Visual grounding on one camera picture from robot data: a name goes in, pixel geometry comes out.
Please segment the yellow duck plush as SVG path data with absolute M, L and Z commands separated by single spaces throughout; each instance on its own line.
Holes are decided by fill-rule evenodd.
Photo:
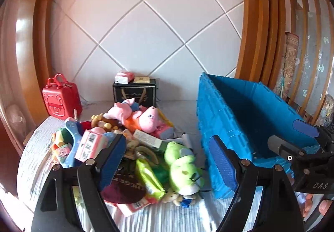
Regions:
M 52 134 L 52 146 L 51 146 L 52 154 L 53 151 L 58 147 L 63 146 L 64 144 L 69 144 L 70 139 L 71 138 L 67 130 L 64 127 L 59 128 L 55 133 Z

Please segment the maroon knit beanie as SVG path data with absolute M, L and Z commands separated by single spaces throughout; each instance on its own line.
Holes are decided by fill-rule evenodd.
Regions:
M 118 168 L 111 183 L 101 191 L 102 198 L 113 204 L 133 204 L 146 195 L 146 189 L 133 171 L 125 166 Z

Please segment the colourful sanitary pad pack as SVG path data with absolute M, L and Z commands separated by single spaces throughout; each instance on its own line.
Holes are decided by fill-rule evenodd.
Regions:
M 72 145 L 69 144 L 64 144 L 63 146 L 58 147 L 53 151 L 53 155 L 56 157 L 56 160 L 60 164 L 64 164 L 70 151 L 72 149 Z

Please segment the green frog plush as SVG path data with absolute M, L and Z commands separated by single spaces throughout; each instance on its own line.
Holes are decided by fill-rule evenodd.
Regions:
M 195 155 L 189 148 L 177 142 L 169 142 L 164 160 L 169 168 L 170 186 L 176 193 L 190 196 L 204 186 L 203 171 L 195 165 Z

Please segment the pink tissue pack with barcode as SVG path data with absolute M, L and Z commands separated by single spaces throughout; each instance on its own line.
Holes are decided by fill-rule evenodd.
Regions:
M 76 151 L 75 159 L 82 163 L 87 159 L 95 159 L 100 151 L 107 146 L 108 140 L 104 136 L 105 133 L 106 131 L 101 127 L 85 130 Z

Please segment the blue boomerang toy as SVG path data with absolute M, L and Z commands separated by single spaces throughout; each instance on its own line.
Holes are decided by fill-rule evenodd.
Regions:
M 84 129 L 78 121 L 75 121 L 72 118 L 68 118 L 65 121 L 65 129 L 67 130 L 71 138 L 70 139 L 71 150 L 68 156 L 66 157 L 66 160 L 62 164 L 62 166 L 64 168 L 72 168 L 78 162 L 78 160 L 75 159 L 75 155 L 79 148 L 79 144 L 82 139 Z

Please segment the pink pig plush upper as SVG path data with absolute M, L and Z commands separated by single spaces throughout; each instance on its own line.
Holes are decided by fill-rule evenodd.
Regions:
M 106 119 L 127 119 L 133 112 L 139 111 L 139 104 L 135 101 L 135 98 L 126 99 L 121 103 L 117 102 L 103 114 L 103 117 Z

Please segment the red bear suitcase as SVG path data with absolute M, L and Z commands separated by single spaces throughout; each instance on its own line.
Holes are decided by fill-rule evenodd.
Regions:
M 50 116 L 65 120 L 82 113 L 82 104 L 75 83 L 69 82 L 61 73 L 48 78 L 42 89 L 46 109 Z

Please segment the pink pig plush orange dress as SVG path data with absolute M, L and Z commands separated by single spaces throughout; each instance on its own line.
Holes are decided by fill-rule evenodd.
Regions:
M 146 133 L 152 133 L 158 127 L 158 110 L 155 107 L 149 107 L 146 111 L 136 111 L 121 120 L 123 126 L 131 133 L 140 130 Z

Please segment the rolled patterned rug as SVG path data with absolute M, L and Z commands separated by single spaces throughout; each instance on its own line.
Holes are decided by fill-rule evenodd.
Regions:
M 284 52 L 282 54 L 281 66 L 278 72 L 273 92 L 283 100 L 288 97 L 296 69 L 299 37 L 296 34 L 286 32 Z

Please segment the small white pink box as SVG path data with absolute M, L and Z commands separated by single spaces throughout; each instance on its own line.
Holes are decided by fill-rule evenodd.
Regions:
M 117 84 L 129 84 L 134 80 L 135 75 L 132 72 L 118 72 L 115 76 L 115 83 Z

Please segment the black gift box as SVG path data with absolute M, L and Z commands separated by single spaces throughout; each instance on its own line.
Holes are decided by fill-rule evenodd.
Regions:
M 114 102 L 122 102 L 135 98 L 144 107 L 156 106 L 156 80 L 150 78 L 149 83 L 113 84 Z

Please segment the lime green wipes pack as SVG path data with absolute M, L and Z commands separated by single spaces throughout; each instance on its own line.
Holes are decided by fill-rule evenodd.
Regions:
M 135 175 L 138 181 L 146 189 L 146 199 L 152 204 L 158 203 L 165 196 L 165 190 L 161 182 L 155 176 L 146 160 L 136 160 Z

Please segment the small beige bear plush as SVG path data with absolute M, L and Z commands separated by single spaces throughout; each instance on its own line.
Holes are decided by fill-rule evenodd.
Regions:
M 171 187 L 168 189 L 167 193 L 162 198 L 163 203 L 173 203 L 175 206 L 180 207 L 183 196 L 175 192 Z

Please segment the blue folding crate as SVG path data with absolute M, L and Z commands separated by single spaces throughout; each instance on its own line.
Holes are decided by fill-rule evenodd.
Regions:
M 290 164 L 268 148 L 270 136 L 278 136 L 308 154 L 320 149 L 315 139 L 294 130 L 293 122 L 300 115 L 262 83 L 203 73 L 196 114 L 205 167 L 217 199 L 230 198 L 234 192 L 225 185 L 209 152 L 209 141 L 214 135 L 240 159 L 265 168 L 279 164 L 286 174 L 292 173 Z

